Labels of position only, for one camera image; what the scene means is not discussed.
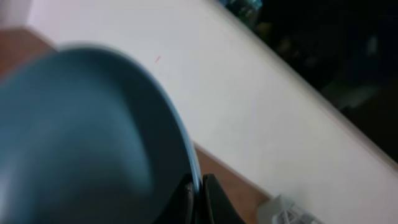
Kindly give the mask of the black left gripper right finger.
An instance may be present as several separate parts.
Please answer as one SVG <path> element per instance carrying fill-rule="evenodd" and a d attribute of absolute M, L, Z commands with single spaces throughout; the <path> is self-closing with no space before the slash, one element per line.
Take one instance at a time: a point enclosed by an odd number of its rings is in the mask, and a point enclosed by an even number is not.
<path fill-rule="evenodd" d="M 203 176 L 203 222 L 208 224 L 244 224 L 214 174 Z"/>

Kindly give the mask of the grey dishwasher rack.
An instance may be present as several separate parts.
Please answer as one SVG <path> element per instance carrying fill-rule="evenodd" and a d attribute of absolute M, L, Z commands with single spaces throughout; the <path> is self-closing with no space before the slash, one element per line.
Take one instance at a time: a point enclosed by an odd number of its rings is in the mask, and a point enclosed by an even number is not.
<path fill-rule="evenodd" d="M 261 204 L 257 208 L 257 220 L 262 224 L 323 224 L 283 195 Z"/>

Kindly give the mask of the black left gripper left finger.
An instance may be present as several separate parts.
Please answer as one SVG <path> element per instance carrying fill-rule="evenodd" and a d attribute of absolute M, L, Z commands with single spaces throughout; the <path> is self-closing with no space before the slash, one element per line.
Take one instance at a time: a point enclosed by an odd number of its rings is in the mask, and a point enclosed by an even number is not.
<path fill-rule="evenodd" d="M 194 212 L 194 185 L 191 175 L 185 175 L 154 224 L 191 224 Z"/>

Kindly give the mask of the blue plate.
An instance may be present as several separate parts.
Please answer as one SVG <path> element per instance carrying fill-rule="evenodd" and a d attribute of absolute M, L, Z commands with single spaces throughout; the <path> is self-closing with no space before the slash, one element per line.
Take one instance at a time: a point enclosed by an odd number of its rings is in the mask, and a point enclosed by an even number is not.
<path fill-rule="evenodd" d="M 154 223 L 185 175 L 197 223 L 192 142 L 135 60 L 74 47 L 2 80 L 2 223 Z"/>

